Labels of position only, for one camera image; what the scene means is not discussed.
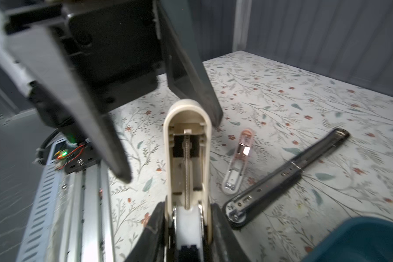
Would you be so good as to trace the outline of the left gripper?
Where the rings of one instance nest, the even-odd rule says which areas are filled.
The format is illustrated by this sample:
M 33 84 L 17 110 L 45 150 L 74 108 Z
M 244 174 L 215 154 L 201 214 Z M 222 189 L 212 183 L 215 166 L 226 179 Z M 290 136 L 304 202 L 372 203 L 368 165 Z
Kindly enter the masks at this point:
M 106 113 L 154 91 L 162 59 L 169 89 L 221 124 L 188 1 L 4 1 L 4 17 L 9 52 L 124 183 L 131 167 Z

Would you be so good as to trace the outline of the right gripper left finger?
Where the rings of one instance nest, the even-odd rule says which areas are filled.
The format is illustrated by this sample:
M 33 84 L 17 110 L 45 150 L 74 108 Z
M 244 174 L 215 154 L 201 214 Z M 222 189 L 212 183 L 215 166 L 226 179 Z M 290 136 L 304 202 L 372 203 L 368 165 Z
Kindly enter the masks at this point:
M 138 242 L 125 262 L 163 262 L 165 250 L 165 202 L 156 205 Z

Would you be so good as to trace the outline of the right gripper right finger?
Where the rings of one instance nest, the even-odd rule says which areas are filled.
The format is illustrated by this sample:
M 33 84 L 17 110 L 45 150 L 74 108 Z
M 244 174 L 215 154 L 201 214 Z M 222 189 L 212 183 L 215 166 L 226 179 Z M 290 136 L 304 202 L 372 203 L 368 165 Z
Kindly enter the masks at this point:
M 210 262 L 249 262 L 222 209 L 211 204 L 212 241 L 209 245 Z

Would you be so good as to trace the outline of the black stapler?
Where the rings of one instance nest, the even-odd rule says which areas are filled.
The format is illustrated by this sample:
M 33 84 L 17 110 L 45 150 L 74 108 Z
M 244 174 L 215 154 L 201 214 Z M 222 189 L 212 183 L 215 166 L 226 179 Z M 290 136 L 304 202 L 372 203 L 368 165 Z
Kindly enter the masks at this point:
M 223 213 L 233 230 L 249 224 L 272 202 L 297 183 L 303 171 L 321 157 L 337 150 L 350 133 L 336 128 L 322 140 L 302 151 L 257 183 L 232 197 L 223 205 Z

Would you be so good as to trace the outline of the pink mini stapler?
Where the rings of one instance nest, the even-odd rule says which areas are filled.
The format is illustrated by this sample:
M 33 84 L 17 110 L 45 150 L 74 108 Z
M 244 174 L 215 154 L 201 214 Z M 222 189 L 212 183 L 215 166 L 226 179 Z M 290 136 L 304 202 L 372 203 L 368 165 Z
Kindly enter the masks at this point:
M 250 128 L 243 130 L 240 134 L 238 145 L 234 150 L 222 182 L 222 191 L 226 195 L 234 195 L 240 189 L 252 151 L 254 137 L 255 132 Z

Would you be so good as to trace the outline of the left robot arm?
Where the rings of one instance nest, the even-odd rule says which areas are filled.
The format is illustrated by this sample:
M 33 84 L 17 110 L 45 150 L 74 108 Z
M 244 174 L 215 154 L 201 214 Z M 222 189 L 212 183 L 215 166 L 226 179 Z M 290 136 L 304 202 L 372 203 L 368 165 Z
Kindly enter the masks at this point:
M 187 1 L 0 1 L 0 69 L 43 122 L 72 143 L 89 139 L 130 182 L 109 112 L 157 88 L 223 111 L 198 54 Z

